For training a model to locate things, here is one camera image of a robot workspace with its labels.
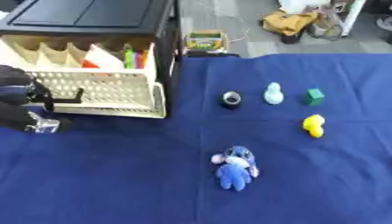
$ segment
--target green marker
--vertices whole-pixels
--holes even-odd
[[[135,67],[135,57],[134,57],[134,52],[133,50],[127,49],[125,52],[125,68],[134,68]]]

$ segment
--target blue plush toy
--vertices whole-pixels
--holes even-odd
[[[256,178],[259,170],[256,167],[255,157],[252,152],[244,146],[233,146],[223,154],[213,155],[213,164],[221,165],[215,173],[220,179],[223,189],[233,187],[236,191],[242,191],[246,184]]]

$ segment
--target yellow bag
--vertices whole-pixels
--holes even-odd
[[[276,10],[262,19],[262,28],[269,32],[292,36],[299,33],[317,17],[318,13],[315,11],[291,15],[282,10]]]

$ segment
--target black tape roll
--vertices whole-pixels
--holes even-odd
[[[220,99],[220,103],[227,109],[237,109],[241,104],[240,94],[230,91],[226,92]]]

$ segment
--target green cube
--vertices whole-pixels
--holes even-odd
[[[318,88],[311,88],[306,91],[306,105],[315,106],[319,105],[324,98],[324,94]]]

